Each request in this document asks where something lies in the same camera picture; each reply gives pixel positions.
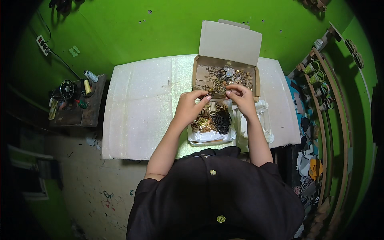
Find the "person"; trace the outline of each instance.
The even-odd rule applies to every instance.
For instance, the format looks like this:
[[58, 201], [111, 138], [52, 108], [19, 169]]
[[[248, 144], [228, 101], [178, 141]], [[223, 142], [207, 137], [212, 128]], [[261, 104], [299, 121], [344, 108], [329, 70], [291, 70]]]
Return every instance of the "person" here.
[[180, 96], [175, 116], [137, 186], [126, 239], [291, 239], [305, 215], [298, 196], [281, 179], [256, 113], [252, 92], [226, 86], [245, 116], [250, 162], [238, 147], [206, 149], [175, 162], [182, 131], [211, 96]]

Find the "open box lid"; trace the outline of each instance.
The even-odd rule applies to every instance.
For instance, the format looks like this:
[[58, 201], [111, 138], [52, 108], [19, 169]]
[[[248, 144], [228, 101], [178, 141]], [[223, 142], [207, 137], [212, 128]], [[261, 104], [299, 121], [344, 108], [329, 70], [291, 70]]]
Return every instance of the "open box lid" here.
[[245, 24], [223, 19], [203, 21], [199, 55], [256, 66], [262, 36]]

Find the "power strip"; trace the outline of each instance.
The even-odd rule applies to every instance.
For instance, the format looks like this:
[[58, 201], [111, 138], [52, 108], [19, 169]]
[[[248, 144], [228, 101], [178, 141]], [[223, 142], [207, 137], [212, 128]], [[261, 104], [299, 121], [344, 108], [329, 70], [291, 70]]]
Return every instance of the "power strip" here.
[[39, 45], [40, 49], [43, 51], [43, 54], [45, 56], [48, 56], [51, 49], [48, 47], [48, 45], [45, 43], [45, 40], [42, 35], [38, 36], [36, 39], [37, 45]]

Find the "floor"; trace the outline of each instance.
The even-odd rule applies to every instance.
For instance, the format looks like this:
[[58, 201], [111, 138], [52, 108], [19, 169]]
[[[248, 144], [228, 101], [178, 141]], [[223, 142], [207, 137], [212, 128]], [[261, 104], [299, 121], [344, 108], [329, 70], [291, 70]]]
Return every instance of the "floor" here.
[[[62, 163], [63, 196], [70, 217], [89, 239], [125, 239], [135, 189], [147, 162], [102, 159], [102, 150], [86, 143], [86, 129], [71, 136], [46, 136], [45, 154]], [[102, 133], [96, 139], [102, 147]]]

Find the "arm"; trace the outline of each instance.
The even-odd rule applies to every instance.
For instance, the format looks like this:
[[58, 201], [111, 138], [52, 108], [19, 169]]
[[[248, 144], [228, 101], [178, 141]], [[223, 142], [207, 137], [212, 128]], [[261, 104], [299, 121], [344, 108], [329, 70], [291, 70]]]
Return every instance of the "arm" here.
[[206, 96], [198, 104], [195, 104], [195, 99], [207, 93], [208, 91], [198, 90], [181, 94], [175, 117], [149, 159], [144, 179], [152, 178], [160, 181], [167, 175], [175, 161], [181, 132], [197, 118], [203, 107], [211, 100], [211, 96]]
[[262, 126], [257, 116], [251, 90], [242, 85], [229, 85], [226, 91], [227, 99], [236, 102], [240, 112], [247, 120], [248, 146], [251, 163], [260, 167], [267, 162], [273, 162], [271, 151], [265, 140]]

